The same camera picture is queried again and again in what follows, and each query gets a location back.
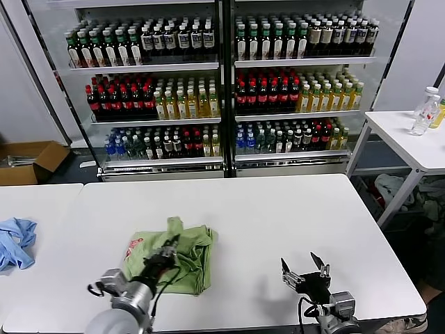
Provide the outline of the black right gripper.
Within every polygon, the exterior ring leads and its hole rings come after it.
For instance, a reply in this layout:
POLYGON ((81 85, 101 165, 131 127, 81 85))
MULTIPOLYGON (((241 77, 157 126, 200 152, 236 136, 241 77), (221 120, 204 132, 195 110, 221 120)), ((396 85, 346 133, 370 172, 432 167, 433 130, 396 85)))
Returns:
POLYGON ((292 272, 286 261, 281 258, 282 280, 289 287, 296 287, 297 293, 307 295, 312 302, 328 304, 331 295, 329 291, 331 283, 330 264, 325 264, 313 252, 310 255, 319 272, 306 273, 299 276, 292 272))

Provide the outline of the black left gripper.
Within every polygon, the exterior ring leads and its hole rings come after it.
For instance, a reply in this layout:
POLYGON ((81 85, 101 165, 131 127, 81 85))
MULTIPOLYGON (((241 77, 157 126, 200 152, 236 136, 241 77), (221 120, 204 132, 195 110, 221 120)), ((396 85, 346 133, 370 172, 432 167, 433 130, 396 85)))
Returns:
POLYGON ((180 235, 177 234, 171 240, 166 240, 162 246, 162 254, 145 257, 142 271, 134 276, 133 280, 148 287, 156 287, 162 275, 175 267, 179 238, 180 235))

